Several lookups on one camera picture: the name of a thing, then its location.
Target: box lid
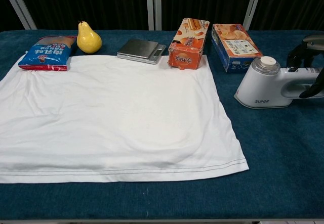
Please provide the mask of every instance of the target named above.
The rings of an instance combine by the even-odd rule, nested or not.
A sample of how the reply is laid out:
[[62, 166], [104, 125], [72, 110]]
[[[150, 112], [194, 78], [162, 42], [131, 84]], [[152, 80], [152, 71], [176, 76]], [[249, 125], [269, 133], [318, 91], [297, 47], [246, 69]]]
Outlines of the box lid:
[[169, 49], [200, 52], [209, 26], [209, 21], [184, 18]]

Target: cardboard box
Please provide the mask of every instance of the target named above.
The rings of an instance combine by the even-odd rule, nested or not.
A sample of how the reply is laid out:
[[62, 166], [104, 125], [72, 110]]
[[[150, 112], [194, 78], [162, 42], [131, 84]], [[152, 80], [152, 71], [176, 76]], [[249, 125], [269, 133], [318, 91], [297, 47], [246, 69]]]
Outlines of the cardboard box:
[[228, 73], [244, 73], [263, 56], [240, 24], [213, 24], [212, 42]]
[[203, 54], [209, 21], [184, 18], [169, 47], [169, 66], [197, 69]]

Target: brand logo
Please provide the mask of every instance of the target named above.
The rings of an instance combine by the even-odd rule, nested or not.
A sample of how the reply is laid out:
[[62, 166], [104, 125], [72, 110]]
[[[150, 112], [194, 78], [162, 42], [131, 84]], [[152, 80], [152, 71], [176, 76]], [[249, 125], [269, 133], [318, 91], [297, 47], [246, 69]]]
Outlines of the brand logo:
[[187, 37], [186, 42], [184, 43], [185, 46], [192, 46], [194, 37]]
[[180, 53], [176, 56], [176, 61], [180, 62], [180, 64], [190, 64], [191, 58], [186, 53]]
[[269, 103], [269, 100], [256, 100], [256, 103]]
[[40, 55], [40, 56], [37, 56], [39, 62], [41, 63], [45, 63], [45, 59], [46, 59], [47, 55]]

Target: white steamer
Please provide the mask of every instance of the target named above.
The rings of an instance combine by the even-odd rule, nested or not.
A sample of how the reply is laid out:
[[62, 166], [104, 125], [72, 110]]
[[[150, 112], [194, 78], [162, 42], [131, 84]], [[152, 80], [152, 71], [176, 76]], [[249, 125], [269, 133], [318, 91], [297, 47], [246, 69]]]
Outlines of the white steamer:
[[[293, 99], [302, 98], [319, 73], [318, 68], [280, 68], [274, 58], [264, 56], [252, 62], [234, 97], [249, 108], [286, 107]], [[324, 90], [309, 98], [322, 97]]]

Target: orange snack box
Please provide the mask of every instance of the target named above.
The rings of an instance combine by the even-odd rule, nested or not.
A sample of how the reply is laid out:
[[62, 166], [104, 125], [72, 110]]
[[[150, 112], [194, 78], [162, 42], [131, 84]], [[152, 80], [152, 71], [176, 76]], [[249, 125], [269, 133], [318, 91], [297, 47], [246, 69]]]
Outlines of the orange snack box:
[[203, 54], [209, 21], [184, 18], [169, 46], [169, 66], [197, 69]]

